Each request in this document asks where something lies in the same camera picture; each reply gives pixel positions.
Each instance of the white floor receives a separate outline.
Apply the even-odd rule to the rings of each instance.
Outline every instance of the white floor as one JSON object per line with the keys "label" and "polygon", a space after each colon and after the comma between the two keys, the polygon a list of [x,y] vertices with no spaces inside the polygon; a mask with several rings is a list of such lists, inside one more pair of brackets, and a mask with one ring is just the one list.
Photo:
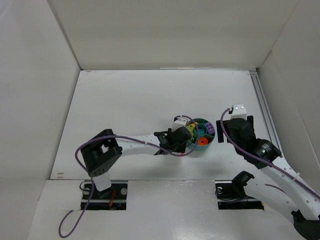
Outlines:
{"label": "white floor", "polygon": [[[59,240],[79,210],[81,180],[48,180],[28,240]],[[80,211],[62,229],[67,234]],[[265,210],[218,210],[214,183],[129,181],[127,210],[87,211],[69,240],[302,240],[284,217]]]}
{"label": "white floor", "polygon": [[[223,111],[243,103],[254,116],[259,138],[267,131],[248,71],[120,70],[81,71],[54,162],[51,179],[88,179],[75,161],[78,146],[104,129],[137,136],[166,131],[177,115],[204,118],[214,126]],[[110,169],[114,180],[230,179],[256,168],[230,144],[186,157],[132,155]]]}

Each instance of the white panel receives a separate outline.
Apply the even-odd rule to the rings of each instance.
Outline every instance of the white panel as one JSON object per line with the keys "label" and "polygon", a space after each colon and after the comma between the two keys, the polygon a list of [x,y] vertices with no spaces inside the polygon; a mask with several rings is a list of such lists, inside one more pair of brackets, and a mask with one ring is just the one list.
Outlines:
{"label": "white panel", "polygon": [[82,68],[259,67],[298,0],[52,0]]}
{"label": "white panel", "polygon": [[0,178],[2,240],[27,239],[44,184],[43,179]]}
{"label": "white panel", "polygon": [[320,1],[301,0],[259,70],[288,162],[320,191]]}
{"label": "white panel", "polygon": [[[256,135],[268,134],[248,71],[120,70],[82,71],[73,95],[51,179],[87,179],[75,150],[104,129],[139,136],[171,128],[177,115],[204,118],[216,126],[221,114],[243,103],[254,115]],[[131,155],[110,169],[111,179],[232,179],[257,169],[236,154],[231,144],[214,139],[205,152],[190,156]]]}
{"label": "white panel", "polygon": [[[79,210],[76,180],[46,181],[28,240],[60,240],[58,226]],[[65,220],[74,226],[80,211]],[[218,210],[214,182],[130,181],[125,211],[87,211],[71,240],[303,240],[283,216],[265,210]]]}
{"label": "white panel", "polygon": [[320,157],[319,11],[320,1],[300,1],[272,49],[318,158]]}
{"label": "white panel", "polygon": [[79,67],[46,0],[0,7],[0,176],[46,179]]}
{"label": "white panel", "polygon": [[272,52],[259,69],[259,77],[285,158],[309,185],[320,192],[319,161],[294,96]]}

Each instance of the teal bowl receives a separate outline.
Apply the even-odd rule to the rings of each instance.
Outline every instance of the teal bowl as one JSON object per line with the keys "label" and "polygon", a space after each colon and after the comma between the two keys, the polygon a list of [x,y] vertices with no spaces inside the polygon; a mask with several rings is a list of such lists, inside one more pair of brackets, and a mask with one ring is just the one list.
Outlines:
{"label": "teal bowl", "polygon": [[[200,138],[206,138],[208,140],[208,144],[206,144],[206,145],[197,145],[195,148],[195,151],[204,151],[212,144],[212,142],[215,138],[215,134],[213,134],[213,135],[208,134],[207,127],[204,125],[208,122],[207,120],[205,120],[203,118],[194,118],[193,120],[198,123],[199,130],[200,129],[204,130],[204,134],[200,134]],[[187,123],[187,126],[192,123],[193,123],[192,121],[189,121]],[[194,130],[193,130],[194,140],[187,141],[186,145],[188,148],[193,149],[195,147],[195,141],[197,139],[197,136],[198,136],[197,130],[196,130],[196,128],[194,128]]]}

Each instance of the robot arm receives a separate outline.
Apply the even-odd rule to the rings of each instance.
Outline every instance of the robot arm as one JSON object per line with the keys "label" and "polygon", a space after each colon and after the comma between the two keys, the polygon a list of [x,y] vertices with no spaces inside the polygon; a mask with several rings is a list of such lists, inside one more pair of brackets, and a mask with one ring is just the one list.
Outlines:
{"label": "robot arm", "polygon": [[247,172],[233,179],[234,187],[281,213],[304,238],[320,239],[319,195],[290,167],[279,149],[268,140],[256,138],[253,116],[247,116],[243,104],[234,105],[229,114],[230,120],[217,121],[218,142],[224,141],[225,133],[237,154],[274,180],[285,193],[259,183]]}
{"label": "robot arm", "polygon": [[89,141],[91,143],[81,149],[81,154],[87,173],[97,190],[103,191],[111,187],[108,171],[120,156],[184,153],[187,140],[192,137],[184,126],[186,123],[187,120],[179,118],[173,125],[174,131],[169,128],[168,131],[133,137],[116,136],[112,129],[106,129],[92,138]]}

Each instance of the purple cable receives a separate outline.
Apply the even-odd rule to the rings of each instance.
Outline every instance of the purple cable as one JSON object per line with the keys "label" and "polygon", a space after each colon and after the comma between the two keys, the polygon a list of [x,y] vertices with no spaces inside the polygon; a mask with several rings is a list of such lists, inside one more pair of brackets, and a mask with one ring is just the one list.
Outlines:
{"label": "purple cable", "polygon": [[283,191],[280,187],[278,187],[278,186],[274,186],[274,185],[271,185],[271,184],[265,184],[266,186],[268,186],[268,187],[272,187],[272,188],[275,188],[275,189],[278,189],[279,191],[281,191],[281,192],[283,192],[284,194],[286,194],[285,193],[285,191]]}
{"label": "purple cable", "polygon": [[224,133],[224,135],[226,136],[226,138],[228,139],[228,141],[236,148],[238,149],[240,152],[244,153],[245,155],[255,159],[255,160],[258,160],[259,162],[262,162],[272,168],[275,168],[277,169],[278,171],[280,171],[281,173],[283,173],[284,175],[286,175],[287,177],[289,177],[290,179],[294,180],[297,184],[299,184],[302,188],[304,188],[306,191],[308,191],[310,194],[312,194],[313,196],[315,196],[317,199],[320,200],[320,195],[318,195],[315,191],[313,191],[312,189],[310,189],[308,186],[306,186],[305,184],[303,184],[301,181],[299,181],[298,179],[296,179],[294,176],[290,175],[289,173],[287,173],[285,170],[282,170],[280,167],[274,165],[273,163],[271,162],[268,162],[266,160],[263,160],[262,158],[260,157],[257,157],[245,150],[243,150],[241,147],[239,147],[237,144],[235,144],[234,141],[232,141],[232,139],[228,136],[227,132],[226,132],[226,129],[225,129],[225,126],[224,126],[224,116],[227,112],[231,111],[230,108],[227,108],[221,115],[221,118],[220,118],[220,125],[221,125],[221,128],[222,128],[222,131]]}
{"label": "purple cable", "polygon": [[[196,124],[196,122],[189,116],[186,116],[186,115],[181,115],[181,116],[176,116],[177,117],[184,117],[184,118],[187,118],[189,120],[191,120],[194,124],[195,124],[195,128],[197,130],[197,132],[199,132],[199,128]],[[101,137],[97,137],[97,138],[94,138],[94,139],[91,139],[87,142],[85,142],[84,144],[82,144],[81,146],[79,146],[77,148],[77,150],[75,151],[74,153],[74,157],[75,157],[75,160],[78,162],[78,164],[85,170],[87,171],[86,167],[81,163],[81,161],[79,160],[78,158],[78,153],[79,151],[81,151],[81,149],[83,149],[84,147],[86,147],[87,145],[89,144],[92,144],[94,142],[97,142],[97,141],[101,141],[101,140],[106,140],[106,139],[126,139],[126,140],[130,140],[130,141],[134,141],[134,142],[137,142],[137,143],[140,143],[140,144],[147,144],[147,145],[150,145],[150,146],[153,146],[157,149],[160,149],[162,150],[163,152],[165,152],[166,154],[169,154],[171,156],[175,156],[175,157],[184,157],[184,156],[188,156],[190,155],[197,147],[197,143],[198,143],[198,140],[199,140],[199,134],[197,136],[197,139],[195,141],[195,144],[194,144],[194,147],[186,154],[175,154],[175,153],[172,153],[172,152],[169,152],[168,150],[164,149],[163,147],[159,146],[159,145],[156,145],[156,144],[153,144],[151,142],[145,142],[145,141],[141,141],[141,140],[138,140],[138,139],[135,139],[135,138],[132,138],[132,137],[128,137],[128,136],[121,136],[121,135],[110,135],[110,136],[101,136]]]}
{"label": "purple cable", "polygon": [[95,183],[94,183],[93,180],[91,180],[91,183],[92,183],[92,185],[91,185],[91,191],[90,191],[90,195],[89,195],[88,201],[86,202],[86,204],[85,204],[85,206],[84,206],[84,208],[83,208],[83,210],[82,210],[82,212],[81,212],[78,220],[76,221],[75,225],[73,226],[72,230],[71,230],[67,235],[62,235],[62,233],[61,233],[61,227],[62,227],[62,224],[64,223],[65,219],[69,216],[69,214],[71,214],[71,213],[73,212],[73,210],[69,211],[69,212],[64,216],[64,218],[62,219],[62,221],[60,222],[59,229],[58,229],[60,238],[66,239],[67,237],[69,237],[69,236],[74,232],[74,230],[75,230],[76,227],[78,226],[78,223],[80,222],[83,214],[84,214],[85,211],[87,210],[87,208],[88,208],[88,206],[89,206],[89,202],[90,202],[90,200],[91,200],[91,198],[92,198],[92,196],[93,196],[93,194],[94,194],[93,189],[95,189]]}
{"label": "purple cable", "polygon": [[82,190],[83,192],[86,192],[86,191],[87,191],[87,190],[85,190],[84,188],[81,187],[81,185],[82,185],[83,183],[85,183],[85,182],[88,182],[88,180],[82,181],[82,182],[80,183],[80,185],[79,185],[79,189]]}
{"label": "purple cable", "polygon": [[[193,120],[193,118],[191,118],[191,117],[189,117],[189,116],[186,116],[186,115],[176,116],[175,118],[178,118],[178,117],[184,117],[184,118],[187,118],[187,119],[191,120],[192,123],[195,124],[195,128],[196,128],[197,132],[199,132],[199,128],[198,128],[196,122]],[[132,138],[132,137],[120,136],[120,135],[110,135],[110,136],[97,137],[97,138],[94,138],[94,139],[91,139],[91,140],[85,142],[84,144],[82,144],[81,146],[79,146],[79,147],[77,148],[77,150],[76,150],[75,153],[74,153],[74,157],[75,157],[75,160],[77,161],[77,163],[87,172],[86,167],[81,163],[81,161],[80,161],[79,158],[78,158],[78,153],[79,153],[79,151],[81,151],[81,149],[83,149],[85,146],[87,146],[87,145],[89,145],[89,144],[92,144],[92,143],[94,143],[94,142],[101,141],[101,140],[106,140],[106,139],[126,139],[126,140],[134,141],[134,142],[137,142],[137,143],[140,143],[140,144],[147,144],[147,145],[153,146],[153,147],[155,147],[155,148],[157,148],[157,149],[160,149],[160,150],[162,150],[163,152],[165,152],[166,154],[169,154],[169,155],[171,155],[171,156],[184,157],[184,156],[190,155],[190,154],[196,149],[197,143],[198,143],[198,140],[199,140],[199,136],[200,136],[200,134],[198,134],[198,136],[197,136],[197,138],[196,138],[194,147],[193,147],[188,153],[183,154],[183,155],[169,152],[168,150],[164,149],[164,148],[161,147],[161,146],[158,146],[158,145],[153,144],[153,143],[150,143],[150,142],[141,141],[141,140],[138,140],[138,139],[135,139],[135,138]],[[88,198],[88,200],[87,200],[87,202],[86,202],[86,204],[85,204],[85,206],[84,206],[84,208],[83,208],[83,210],[82,210],[82,213],[80,214],[78,220],[76,221],[74,227],[72,228],[72,230],[71,230],[67,235],[64,235],[64,236],[62,235],[62,233],[61,233],[61,227],[62,227],[62,224],[64,223],[65,219],[69,216],[69,214],[71,214],[71,213],[73,212],[73,210],[69,211],[69,212],[64,216],[64,218],[62,219],[62,221],[60,222],[59,229],[58,229],[60,238],[65,239],[65,238],[69,237],[69,236],[75,231],[75,229],[76,229],[78,223],[80,222],[83,214],[84,214],[85,211],[87,210],[87,208],[88,208],[88,206],[89,206],[89,202],[90,202],[90,200],[91,200],[91,198],[92,198],[92,196],[93,196],[93,193],[94,193],[93,189],[95,188],[95,183],[94,183],[94,181],[93,181],[92,179],[91,179],[91,182],[92,182],[92,187],[91,187],[91,191],[90,191],[89,198]]]}

